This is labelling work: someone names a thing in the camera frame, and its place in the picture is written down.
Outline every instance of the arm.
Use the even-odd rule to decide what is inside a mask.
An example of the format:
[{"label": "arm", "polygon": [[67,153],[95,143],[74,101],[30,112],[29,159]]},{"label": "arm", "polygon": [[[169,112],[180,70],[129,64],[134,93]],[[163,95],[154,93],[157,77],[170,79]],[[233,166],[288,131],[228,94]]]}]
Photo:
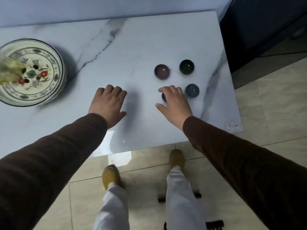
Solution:
[{"label": "arm", "polygon": [[73,174],[125,115],[126,92],[99,88],[89,114],[0,160],[0,225],[32,229]]},{"label": "arm", "polygon": [[180,88],[159,91],[168,106],[157,108],[183,130],[268,228],[305,228],[306,168],[193,117]]}]

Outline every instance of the leg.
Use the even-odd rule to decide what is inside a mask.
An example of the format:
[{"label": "leg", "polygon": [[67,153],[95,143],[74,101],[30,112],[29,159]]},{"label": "leg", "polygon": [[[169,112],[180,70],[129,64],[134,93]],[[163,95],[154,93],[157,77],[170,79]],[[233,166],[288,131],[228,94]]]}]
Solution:
[{"label": "leg", "polygon": [[105,168],[102,181],[107,192],[93,230],[129,230],[127,193],[119,186],[119,173],[114,165]]},{"label": "leg", "polygon": [[190,182],[185,178],[183,153],[172,150],[169,156],[171,171],[167,176],[166,224],[168,230],[205,230],[206,223],[199,201]]}]

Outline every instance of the ceramic bowl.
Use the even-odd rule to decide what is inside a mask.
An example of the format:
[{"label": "ceramic bowl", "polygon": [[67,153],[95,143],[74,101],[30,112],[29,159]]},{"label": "ceramic bowl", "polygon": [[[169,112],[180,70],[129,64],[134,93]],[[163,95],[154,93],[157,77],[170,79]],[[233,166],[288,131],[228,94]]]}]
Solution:
[{"label": "ceramic bowl", "polygon": [[0,85],[0,101],[19,107],[45,104],[66,84],[66,68],[60,54],[45,42],[23,38],[0,48],[0,55],[25,64],[22,78]]}]

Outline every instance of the hand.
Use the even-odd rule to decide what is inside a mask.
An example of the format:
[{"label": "hand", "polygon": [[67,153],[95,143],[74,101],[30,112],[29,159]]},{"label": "hand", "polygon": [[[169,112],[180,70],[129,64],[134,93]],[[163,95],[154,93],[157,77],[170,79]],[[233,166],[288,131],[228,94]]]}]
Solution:
[{"label": "hand", "polygon": [[98,88],[88,113],[100,115],[110,129],[127,115],[125,111],[120,112],[126,95],[127,91],[119,86],[114,88],[112,85],[107,85],[106,88]]},{"label": "hand", "polygon": [[183,94],[180,87],[164,86],[158,89],[159,92],[164,93],[167,100],[167,107],[157,103],[156,108],[166,117],[168,121],[182,130],[185,120],[193,116],[190,105],[186,96]]}]

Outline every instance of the wall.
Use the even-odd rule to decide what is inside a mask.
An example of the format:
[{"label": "wall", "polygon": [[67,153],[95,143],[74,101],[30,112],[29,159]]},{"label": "wall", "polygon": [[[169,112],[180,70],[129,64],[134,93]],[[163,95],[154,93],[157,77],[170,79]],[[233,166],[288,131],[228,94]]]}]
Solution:
[{"label": "wall", "polygon": [[0,27],[215,10],[231,0],[1,0]]}]

